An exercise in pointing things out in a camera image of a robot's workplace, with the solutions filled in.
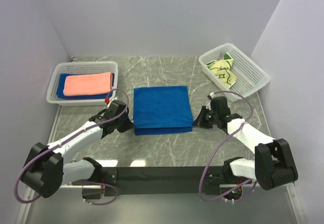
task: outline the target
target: white wall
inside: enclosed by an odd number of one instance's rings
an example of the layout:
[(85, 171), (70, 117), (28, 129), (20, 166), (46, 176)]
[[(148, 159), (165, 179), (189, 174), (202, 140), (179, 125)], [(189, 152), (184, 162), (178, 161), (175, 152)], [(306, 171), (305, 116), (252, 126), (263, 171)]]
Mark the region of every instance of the white wall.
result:
[(271, 75), (260, 91), (274, 137), (291, 145), (296, 182), (308, 223), (323, 223), (324, 0), (281, 0), (255, 50)]
[(45, 99), (50, 76), (69, 57), (36, 0), (0, 0), (0, 14), (0, 216), (7, 224), (20, 206), (14, 181), (30, 147), (47, 143), (53, 123), (57, 107)]
[(248, 55), (279, 0), (42, 0), (69, 54)]

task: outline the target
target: orange towel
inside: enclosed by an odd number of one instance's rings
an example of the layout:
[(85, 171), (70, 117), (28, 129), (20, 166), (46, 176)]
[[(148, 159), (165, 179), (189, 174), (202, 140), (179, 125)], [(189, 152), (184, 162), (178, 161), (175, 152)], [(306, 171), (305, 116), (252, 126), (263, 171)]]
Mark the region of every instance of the orange towel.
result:
[(112, 73), (83, 74), (66, 77), (64, 96), (98, 95), (112, 89)]

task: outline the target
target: folded blue towel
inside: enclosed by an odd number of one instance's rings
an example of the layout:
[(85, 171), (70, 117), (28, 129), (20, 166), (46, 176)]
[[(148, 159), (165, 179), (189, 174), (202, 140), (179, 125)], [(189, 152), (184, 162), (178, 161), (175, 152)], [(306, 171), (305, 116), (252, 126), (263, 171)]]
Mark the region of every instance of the folded blue towel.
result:
[[(57, 91), (56, 95), (61, 98), (61, 99), (66, 99), (66, 100), (89, 100), (89, 99), (105, 99), (107, 96), (107, 93), (105, 94), (99, 94), (99, 95), (84, 95), (84, 96), (64, 96), (64, 85), (65, 85), (65, 80), (66, 77), (68, 76), (75, 76), (76, 74), (70, 74), (70, 73), (62, 73), (60, 74), (60, 80), (59, 84), (57, 86)], [(112, 74), (112, 86), (113, 86), (113, 81), (114, 81), (114, 74)]]
[(133, 119), (135, 135), (192, 131), (187, 86), (135, 88)]

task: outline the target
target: marble table surface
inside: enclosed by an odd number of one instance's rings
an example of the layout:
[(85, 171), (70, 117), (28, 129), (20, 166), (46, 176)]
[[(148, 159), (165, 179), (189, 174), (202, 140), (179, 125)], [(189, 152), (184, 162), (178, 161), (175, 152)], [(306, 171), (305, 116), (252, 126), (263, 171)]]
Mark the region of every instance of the marble table surface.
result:
[[(133, 116), (133, 89), (147, 86), (187, 85), (194, 119), (207, 95), (219, 89), (201, 70), (197, 57), (83, 57), (75, 61), (115, 61), (118, 64), (118, 88), (130, 98), (130, 118)], [(125, 99), (121, 92), (117, 97)], [(257, 93), (249, 97), (254, 107), (250, 124), (269, 134), (262, 105)], [(232, 113), (249, 115), (248, 105), (242, 101), (228, 104)], [(56, 123), (54, 140), (58, 140), (82, 126), (104, 106), (62, 107)], [(225, 137), (217, 127), (207, 130), (193, 128), (192, 132), (171, 135), (135, 136), (133, 130), (123, 134), (117, 131), (93, 142), (80, 151), (74, 160), (91, 157), (104, 166), (204, 166), (217, 144)], [(233, 157), (252, 159), (253, 153), (232, 138), (216, 154), (212, 165), (223, 165)]]

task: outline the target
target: basket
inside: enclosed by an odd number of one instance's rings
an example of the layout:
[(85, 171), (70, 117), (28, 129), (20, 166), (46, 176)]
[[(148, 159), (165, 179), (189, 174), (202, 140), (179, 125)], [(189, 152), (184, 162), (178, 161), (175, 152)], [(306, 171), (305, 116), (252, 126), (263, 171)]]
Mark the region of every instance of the basket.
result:
[(60, 63), (55, 67), (52, 74), (52, 78), (47, 89), (46, 100), (49, 103), (56, 103), (61, 106), (90, 106), (90, 105), (105, 105), (104, 99), (90, 99), (90, 100), (65, 100), (57, 97), (57, 87), (59, 84), (60, 74), (72, 73), (72, 74), (92, 74), (92, 73), (114, 73), (113, 88), (117, 88), (118, 80), (118, 65), (115, 62), (70, 62)]
[[(237, 76), (237, 81), (230, 89), (228, 89), (206, 66), (206, 63), (218, 60), (220, 55), (223, 56), (225, 53), (228, 53), (234, 59), (231, 71)], [(207, 75), (219, 89), (222, 91), (233, 91), (244, 97), (248, 97), (257, 92), (270, 81), (270, 76), (267, 75), (262, 68), (240, 49), (230, 43), (218, 46), (204, 53), (199, 57), (199, 62), (201, 63), (204, 74)], [(231, 101), (241, 99), (234, 94), (225, 93), (225, 95)]]

